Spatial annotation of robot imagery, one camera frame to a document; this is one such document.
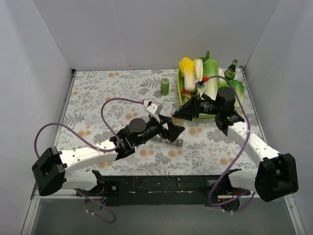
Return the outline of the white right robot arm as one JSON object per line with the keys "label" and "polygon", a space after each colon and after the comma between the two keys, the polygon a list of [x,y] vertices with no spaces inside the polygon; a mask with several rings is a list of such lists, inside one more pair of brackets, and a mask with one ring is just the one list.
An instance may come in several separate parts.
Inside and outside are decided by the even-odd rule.
{"label": "white right robot arm", "polygon": [[257,173],[230,171],[227,168],[213,185],[209,196],[213,195],[220,183],[226,194],[234,194],[242,188],[257,193],[265,202],[298,192],[295,158],[289,153],[281,154],[252,133],[248,118],[242,118],[235,110],[236,101],[236,91],[222,87],[215,100],[207,95],[203,98],[193,95],[173,114],[174,118],[184,120],[196,119],[200,113],[214,115],[218,129],[241,147],[238,154],[247,153],[258,167]]}

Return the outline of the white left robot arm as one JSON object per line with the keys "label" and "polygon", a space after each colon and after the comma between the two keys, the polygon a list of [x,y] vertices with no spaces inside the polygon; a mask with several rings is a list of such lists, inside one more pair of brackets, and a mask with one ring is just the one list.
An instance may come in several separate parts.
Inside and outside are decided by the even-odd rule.
{"label": "white left robot arm", "polygon": [[97,145],[63,151],[57,150],[55,146],[50,147],[38,156],[32,166],[39,195],[48,196],[62,188],[73,188],[98,196],[104,190],[100,173],[93,171],[86,176],[79,173],[80,169],[126,158],[135,152],[136,147],[155,136],[175,142],[184,130],[183,126],[174,125],[165,116],[161,116],[160,120],[152,117],[148,122],[135,118],[116,136]]}

